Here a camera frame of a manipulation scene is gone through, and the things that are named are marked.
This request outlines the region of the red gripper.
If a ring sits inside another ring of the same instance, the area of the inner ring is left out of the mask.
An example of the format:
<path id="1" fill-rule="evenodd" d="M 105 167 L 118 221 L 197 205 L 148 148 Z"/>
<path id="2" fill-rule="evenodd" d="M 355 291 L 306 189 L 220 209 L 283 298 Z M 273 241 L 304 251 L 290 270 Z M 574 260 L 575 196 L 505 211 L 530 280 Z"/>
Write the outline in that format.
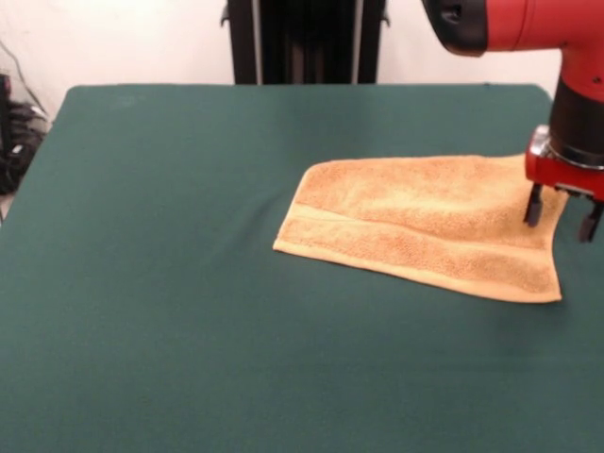
<path id="1" fill-rule="evenodd" d="M 539 125 L 533 131 L 525 153 L 526 178 L 533 183 L 524 223 L 538 226 L 542 211 L 543 187 L 566 190 L 589 197 L 591 211 L 579 228 L 579 241 L 591 243 L 603 215 L 603 168 L 588 167 L 562 158 L 554 151 L 549 126 Z"/>

